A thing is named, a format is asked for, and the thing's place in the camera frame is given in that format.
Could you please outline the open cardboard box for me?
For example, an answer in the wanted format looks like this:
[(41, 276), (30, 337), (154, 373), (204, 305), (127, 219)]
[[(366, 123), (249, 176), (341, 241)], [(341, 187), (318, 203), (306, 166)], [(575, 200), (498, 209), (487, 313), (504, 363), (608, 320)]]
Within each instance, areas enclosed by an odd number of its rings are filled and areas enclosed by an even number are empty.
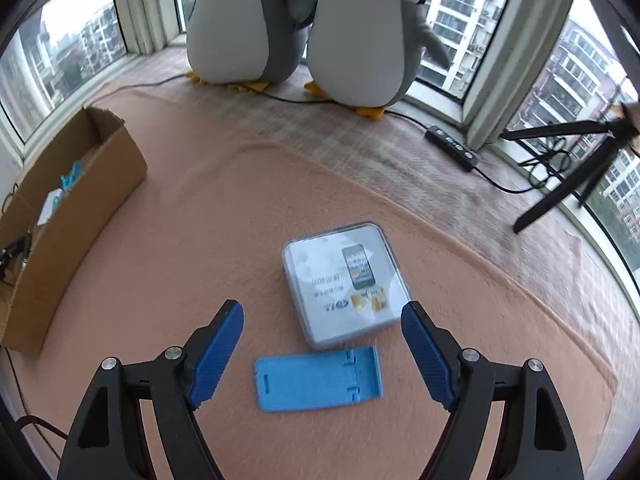
[(39, 354), (91, 245), (148, 172), (125, 123), (85, 107), (41, 150), (1, 214), (1, 342)]

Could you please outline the small plush penguin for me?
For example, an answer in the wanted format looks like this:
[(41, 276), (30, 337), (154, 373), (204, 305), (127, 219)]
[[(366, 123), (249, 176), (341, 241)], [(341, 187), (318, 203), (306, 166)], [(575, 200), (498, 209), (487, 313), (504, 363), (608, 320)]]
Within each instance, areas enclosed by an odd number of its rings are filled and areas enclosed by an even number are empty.
[(451, 58), (426, 21), (426, 0), (317, 0), (305, 89), (380, 120), (416, 79), (424, 56)]

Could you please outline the blue folding phone stand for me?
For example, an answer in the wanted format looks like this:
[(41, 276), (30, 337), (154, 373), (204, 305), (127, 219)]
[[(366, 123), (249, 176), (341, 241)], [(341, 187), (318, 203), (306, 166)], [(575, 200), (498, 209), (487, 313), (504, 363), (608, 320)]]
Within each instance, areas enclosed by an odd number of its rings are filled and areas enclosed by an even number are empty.
[(257, 404), (267, 413), (340, 408), (384, 394), (374, 347), (261, 358), (254, 378)]

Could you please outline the clear plastic phone case box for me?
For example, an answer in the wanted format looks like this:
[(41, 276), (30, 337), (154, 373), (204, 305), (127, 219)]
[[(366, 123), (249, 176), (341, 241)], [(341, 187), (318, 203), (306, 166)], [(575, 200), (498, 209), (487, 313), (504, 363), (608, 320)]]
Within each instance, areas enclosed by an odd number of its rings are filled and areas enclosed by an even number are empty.
[(282, 263), (304, 337), (316, 350), (396, 323), (410, 301), (393, 249), (372, 221), (291, 240)]

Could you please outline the black tripod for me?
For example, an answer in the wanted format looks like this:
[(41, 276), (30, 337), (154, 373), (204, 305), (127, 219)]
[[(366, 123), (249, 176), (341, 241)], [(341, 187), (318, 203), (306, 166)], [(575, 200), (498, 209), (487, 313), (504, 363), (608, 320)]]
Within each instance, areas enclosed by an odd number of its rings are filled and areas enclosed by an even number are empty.
[(535, 138), (559, 138), (560, 136), (586, 136), (587, 134), (604, 134), (602, 143), (566, 178), (562, 178), (559, 185), (550, 191), (542, 200), (528, 211), (524, 212), (514, 222), (513, 232), (519, 233), (528, 228), (545, 214), (559, 205), (570, 194), (585, 185), (584, 192), (579, 196), (579, 206), (584, 206), (587, 198), (597, 184), (615, 162), (620, 151), (629, 148), (634, 150), (634, 139), (639, 137), (639, 103), (622, 103), (618, 107), (620, 116), (609, 122), (595, 122), (581, 120), (580, 122), (562, 122), (562, 124), (528, 128), (521, 130), (506, 130), (500, 138), (507, 141), (521, 141)]

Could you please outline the large plush penguin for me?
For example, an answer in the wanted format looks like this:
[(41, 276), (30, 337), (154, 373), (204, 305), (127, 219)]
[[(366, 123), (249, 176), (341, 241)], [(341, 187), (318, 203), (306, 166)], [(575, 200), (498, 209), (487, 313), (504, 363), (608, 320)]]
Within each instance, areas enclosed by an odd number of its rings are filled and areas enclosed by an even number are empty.
[(297, 70), (317, 0), (196, 0), (186, 25), (191, 77), (262, 91)]

